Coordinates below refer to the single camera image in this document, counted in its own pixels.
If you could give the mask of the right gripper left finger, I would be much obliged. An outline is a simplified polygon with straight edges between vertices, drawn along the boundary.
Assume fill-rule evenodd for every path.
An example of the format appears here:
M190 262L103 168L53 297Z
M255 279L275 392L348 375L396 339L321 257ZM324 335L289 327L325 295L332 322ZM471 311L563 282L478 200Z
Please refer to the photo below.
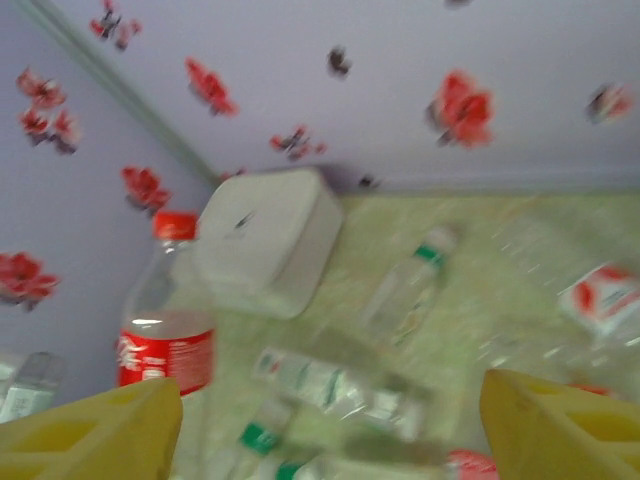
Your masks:
M3 479L168 479L183 406L156 378L1 425Z

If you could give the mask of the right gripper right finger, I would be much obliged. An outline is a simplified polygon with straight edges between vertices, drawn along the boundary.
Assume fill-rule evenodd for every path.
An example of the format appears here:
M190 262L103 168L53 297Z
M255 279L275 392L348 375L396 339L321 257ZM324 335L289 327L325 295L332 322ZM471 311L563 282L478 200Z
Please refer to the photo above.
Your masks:
M493 369L479 407L502 479L639 478L636 404Z

